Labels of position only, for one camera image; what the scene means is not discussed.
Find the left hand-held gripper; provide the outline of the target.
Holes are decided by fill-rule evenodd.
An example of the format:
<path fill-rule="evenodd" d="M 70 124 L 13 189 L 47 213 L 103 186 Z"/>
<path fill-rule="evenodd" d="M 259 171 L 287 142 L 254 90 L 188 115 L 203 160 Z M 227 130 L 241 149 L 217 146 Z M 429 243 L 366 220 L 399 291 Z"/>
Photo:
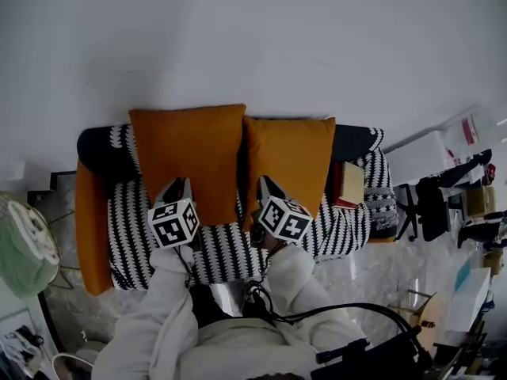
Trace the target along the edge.
<path fill-rule="evenodd" d="M 200 226 L 194 207 L 191 180 L 175 178 L 155 198 L 163 203 L 151 208 L 147 221 L 160 248 L 173 248 L 190 244 Z"/>

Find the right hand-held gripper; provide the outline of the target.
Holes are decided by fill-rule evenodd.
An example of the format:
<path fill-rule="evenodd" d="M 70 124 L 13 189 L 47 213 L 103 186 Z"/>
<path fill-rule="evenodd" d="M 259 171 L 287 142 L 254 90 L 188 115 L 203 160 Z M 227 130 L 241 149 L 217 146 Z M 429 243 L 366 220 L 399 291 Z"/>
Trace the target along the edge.
<path fill-rule="evenodd" d="M 259 199 L 249 201 L 252 247 L 262 248 L 267 234 L 286 242 L 303 240 L 313 218 L 308 209 L 293 200 L 272 178 L 259 178 Z"/>

